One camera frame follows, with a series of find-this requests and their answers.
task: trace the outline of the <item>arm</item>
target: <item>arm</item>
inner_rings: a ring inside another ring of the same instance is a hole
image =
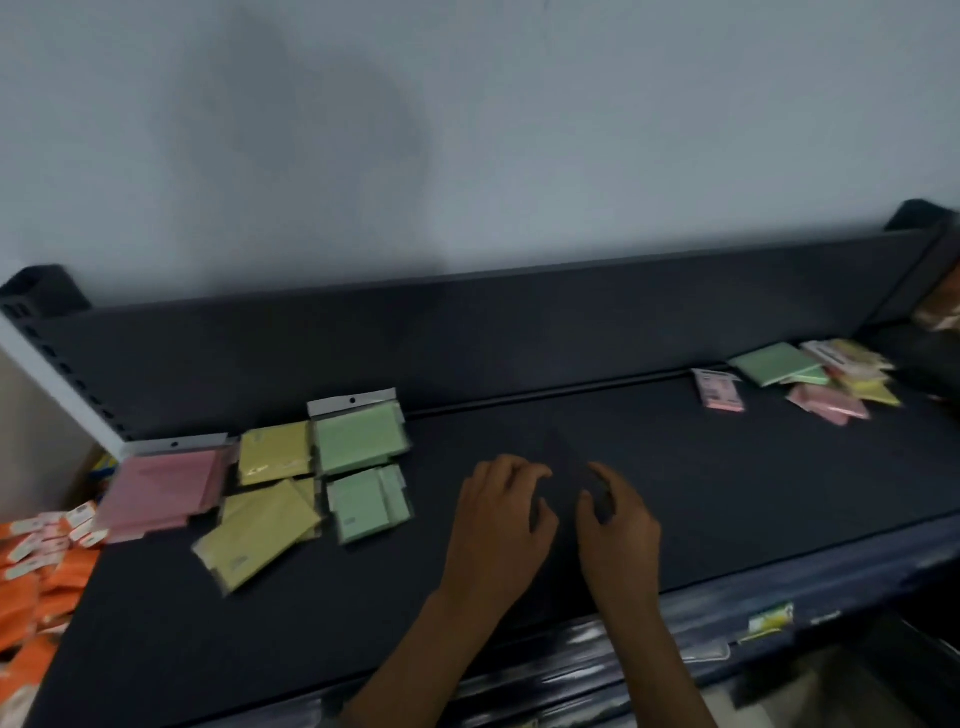
[[[590,468],[610,488],[614,513],[601,525],[592,496],[580,494],[580,563],[623,667],[637,723],[716,728],[660,616],[660,524],[621,475],[600,463]]]
[[[356,728],[430,728],[460,678],[527,588],[557,533],[557,516],[530,506],[545,465],[500,455],[464,481],[440,588],[393,655],[344,709]]]

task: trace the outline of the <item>yellow packet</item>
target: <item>yellow packet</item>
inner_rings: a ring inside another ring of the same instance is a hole
[[[303,500],[308,506],[317,510],[317,495],[316,495],[316,484],[312,477],[302,478],[300,480],[284,480],[284,483],[292,483],[294,488],[297,489],[297,492],[303,496]],[[237,496],[230,496],[224,499],[224,505],[220,509],[220,523],[223,523],[237,511],[243,508],[245,505],[253,503],[255,500],[261,496],[267,495],[270,491],[270,488],[261,488],[257,491],[249,491],[248,493],[241,493]],[[300,541],[310,541],[321,535],[320,527],[311,528],[302,536],[300,536]]]
[[[240,484],[283,480],[312,471],[310,423],[261,427],[240,441]]]
[[[316,511],[286,481],[238,509],[194,544],[193,551],[230,594],[319,522]]]
[[[899,407],[903,404],[880,379],[857,380],[848,376],[837,378],[844,388],[859,400],[876,401]]]

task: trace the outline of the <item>white label sticker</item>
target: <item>white label sticker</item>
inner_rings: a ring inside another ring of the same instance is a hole
[[[31,571],[36,571],[37,569],[42,569],[43,567],[52,567],[55,564],[59,564],[63,561],[62,553],[51,553],[46,556],[31,556],[26,561],[23,561],[17,564],[15,567],[10,567],[4,571],[4,579],[7,581],[13,581],[20,576],[24,576]]]
[[[93,501],[88,500],[83,505],[77,506],[67,513],[63,518],[70,524],[71,528],[76,528],[82,523],[86,523],[92,519],[94,513],[96,513],[96,508],[93,506]]]
[[[10,554],[7,556],[7,561],[11,564],[16,564],[23,561],[30,554],[40,548],[40,544],[43,543],[43,534],[39,531],[37,533],[30,534],[27,538],[21,541],[16,548],[14,548]]]
[[[43,528],[43,519],[26,519],[24,521],[14,521],[10,524],[11,536],[23,536],[25,533],[34,533]]]
[[[86,536],[81,538],[77,543],[83,548],[90,548],[91,546],[96,546],[101,541],[103,541],[108,535],[109,530],[104,529],[102,531],[94,531],[93,533],[88,533]]]
[[[79,526],[70,531],[70,541],[79,541],[86,534],[93,530],[93,519],[81,523]]]

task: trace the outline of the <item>right hand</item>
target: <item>right hand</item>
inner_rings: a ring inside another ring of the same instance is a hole
[[[605,618],[660,613],[660,524],[624,477],[602,463],[590,469],[610,489],[613,516],[601,525],[587,491],[577,502],[580,566]]]

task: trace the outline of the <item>white wall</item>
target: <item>white wall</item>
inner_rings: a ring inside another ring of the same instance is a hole
[[[31,0],[0,254],[95,303],[960,204],[955,0]]]

